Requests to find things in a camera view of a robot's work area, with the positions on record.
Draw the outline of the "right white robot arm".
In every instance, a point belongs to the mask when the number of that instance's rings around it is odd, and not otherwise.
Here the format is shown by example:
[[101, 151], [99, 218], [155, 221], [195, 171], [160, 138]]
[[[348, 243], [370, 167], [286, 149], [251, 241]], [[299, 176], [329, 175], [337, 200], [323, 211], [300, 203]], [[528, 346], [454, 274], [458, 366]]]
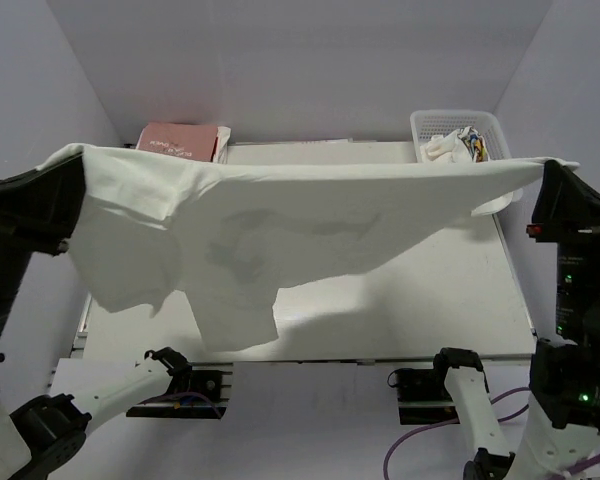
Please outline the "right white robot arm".
[[600, 445], [600, 194], [556, 160], [544, 165], [530, 238], [557, 246], [556, 333], [529, 371], [527, 422], [512, 451], [501, 436], [477, 353], [444, 348], [431, 384], [452, 399], [474, 454], [466, 479], [577, 479]]

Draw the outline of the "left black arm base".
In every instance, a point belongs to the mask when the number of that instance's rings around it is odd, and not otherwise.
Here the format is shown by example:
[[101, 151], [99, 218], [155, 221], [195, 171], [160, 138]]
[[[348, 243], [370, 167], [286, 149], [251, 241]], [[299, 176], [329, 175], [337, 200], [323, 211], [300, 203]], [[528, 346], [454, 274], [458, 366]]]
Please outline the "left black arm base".
[[228, 364], [194, 364], [177, 374], [161, 396], [126, 412], [128, 418], [220, 420], [229, 402], [233, 372]]

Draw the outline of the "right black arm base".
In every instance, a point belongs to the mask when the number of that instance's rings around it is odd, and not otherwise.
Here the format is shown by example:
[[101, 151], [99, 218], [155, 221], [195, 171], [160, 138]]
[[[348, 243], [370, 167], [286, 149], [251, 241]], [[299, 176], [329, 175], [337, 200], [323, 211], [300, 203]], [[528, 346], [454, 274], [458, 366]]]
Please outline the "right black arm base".
[[433, 369], [400, 368], [387, 377], [397, 394], [403, 426], [432, 425], [457, 418], [451, 396]]

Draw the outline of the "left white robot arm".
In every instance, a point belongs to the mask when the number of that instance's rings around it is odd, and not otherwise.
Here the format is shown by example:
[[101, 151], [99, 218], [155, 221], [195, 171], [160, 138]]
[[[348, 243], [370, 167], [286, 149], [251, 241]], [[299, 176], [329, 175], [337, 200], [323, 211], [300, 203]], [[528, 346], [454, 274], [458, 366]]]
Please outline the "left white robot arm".
[[44, 393], [69, 330], [47, 310], [55, 298], [30, 298], [35, 259], [68, 250], [85, 195], [80, 153], [0, 180], [0, 479], [45, 479], [103, 423], [156, 397], [182, 398], [191, 387], [187, 359], [162, 348], [110, 386]]

